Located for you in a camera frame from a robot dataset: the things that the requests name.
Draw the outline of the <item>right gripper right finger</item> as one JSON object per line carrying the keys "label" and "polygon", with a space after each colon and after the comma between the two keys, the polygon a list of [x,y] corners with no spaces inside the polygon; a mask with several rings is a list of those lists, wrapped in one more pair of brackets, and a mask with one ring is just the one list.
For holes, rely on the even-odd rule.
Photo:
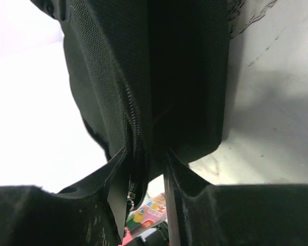
{"label": "right gripper right finger", "polygon": [[164,184],[171,245],[308,245],[308,184],[216,186],[172,150]]}

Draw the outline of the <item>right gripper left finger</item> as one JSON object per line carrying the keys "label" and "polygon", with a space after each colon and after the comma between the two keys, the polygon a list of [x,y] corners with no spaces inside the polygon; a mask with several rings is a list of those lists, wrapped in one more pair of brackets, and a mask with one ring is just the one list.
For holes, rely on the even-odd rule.
{"label": "right gripper left finger", "polygon": [[119,245],[124,235],[128,158],[49,193],[36,186],[0,187],[0,245]]}

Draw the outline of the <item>black backpack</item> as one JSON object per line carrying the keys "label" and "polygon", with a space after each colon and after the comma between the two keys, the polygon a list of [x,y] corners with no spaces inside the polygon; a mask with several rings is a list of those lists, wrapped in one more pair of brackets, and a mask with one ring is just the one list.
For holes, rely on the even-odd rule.
{"label": "black backpack", "polygon": [[70,87],[91,137],[132,160],[138,206],[165,151],[183,163],[223,137],[229,40],[245,1],[34,1],[58,21]]}

